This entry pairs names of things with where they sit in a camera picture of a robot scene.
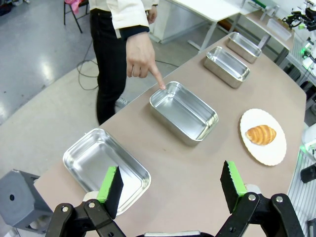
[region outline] scalloped plate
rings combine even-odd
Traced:
[[[276,131],[276,137],[271,143],[260,146],[247,138],[246,132],[258,125],[267,125]],[[240,133],[245,146],[260,163],[272,166],[281,163],[284,159],[286,153],[285,134],[276,119],[266,111],[260,109],[246,111],[240,120]]]

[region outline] shoe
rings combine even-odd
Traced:
[[[115,105],[119,108],[123,109],[126,105],[129,104],[129,101],[126,100],[124,97],[119,97],[119,99],[115,102]]]

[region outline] gray stool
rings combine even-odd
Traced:
[[[52,211],[34,186],[39,176],[12,170],[0,179],[0,215],[13,227],[45,233]]]

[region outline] stainless steel container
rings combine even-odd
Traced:
[[[150,104],[154,116],[189,146],[202,141],[218,122],[211,107],[176,81],[155,92]]]
[[[125,212],[149,187],[149,172],[107,132],[94,129],[72,145],[63,162],[85,191],[98,191],[109,166],[118,166],[124,183],[117,215]]]
[[[249,63],[254,63],[261,54],[261,49],[257,45],[238,32],[232,32],[229,35],[227,47]]]
[[[204,66],[232,88],[238,88],[250,72],[246,65],[222,47],[216,47],[207,53]]]

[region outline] pink cloth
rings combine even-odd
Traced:
[[[70,4],[72,10],[75,14],[78,13],[79,4],[82,2],[82,0],[65,0],[65,3]]]

